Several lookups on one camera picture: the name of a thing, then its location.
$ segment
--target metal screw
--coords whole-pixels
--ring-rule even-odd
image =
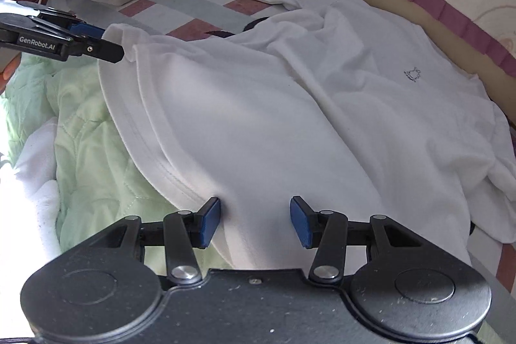
[[[192,266],[178,266],[172,270],[172,275],[180,280],[192,280],[199,274],[199,271]]]
[[[334,279],[339,275],[339,269],[333,266],[319,266],[314,269],[314,274],[320,279]]]

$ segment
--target checkered bedsheet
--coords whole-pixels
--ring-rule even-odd
[[[133,0],[119,7],[90,0],[49,0],[48,4],[73,11],[101,28],[125,23],[185,41],[208,38],[209,31],[241,33],[252,21],[286,11],[255,0]],[[501,244],[476,228],[468,248],[516,299],[516,244]]]

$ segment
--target blue gripper pad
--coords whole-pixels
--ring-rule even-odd
[[[210,242],[220,223],[220,199],[217,199],[204,215],[202,227],[200,231],[200,241],[204,248],[210,245]]]
[[[79,23],[70,27],[70,32],[75,35],[87,35],[93,38],[101,39],[104,35],[104,30],[94,25]]]
[[[291,222],[301,241],[301,245],[305,248],[310,248],[312,246],[313,235],[308,223],[308,217],[294,198],[291,200]]]

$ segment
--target gray stripe on bedsheet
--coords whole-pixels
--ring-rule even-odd
[[[486,321],[491,328],[506,342],[515,342],[516,337],[516,301],[507,292],[504,286],[487,270],[482,263],[470,254],[471,265],[489,283],[493,294],[491,309],[489,310]]]
[[[241,33],[255,18],[205,0],[150,0],[192,18],[203,20],[221,30]]]
[[[66,0],[68,7],[76,13],[77,17],[83,19],[88,24],[99,26],[106,29],[111,24],[128,24],[148,32],[151,35],[160,34],[154,28],[142,24],[134,18],[130,18],[102,3],[92,0]]]

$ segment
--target green quilt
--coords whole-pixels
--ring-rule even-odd
[[[64,251],[126,215],[160,221],[181,207],[166,201],[127,153],[104,101],[95,59],[82,56],[58,62],[23,54],[0,104],[5,114],[0,116],[0,152],[12,163],[27,137],[58,117],[61,208],[56,228]],[[203,271],[227,267],[212,247],[196,254]],[[148,249],[145,263],[164,274],[163,250]]]

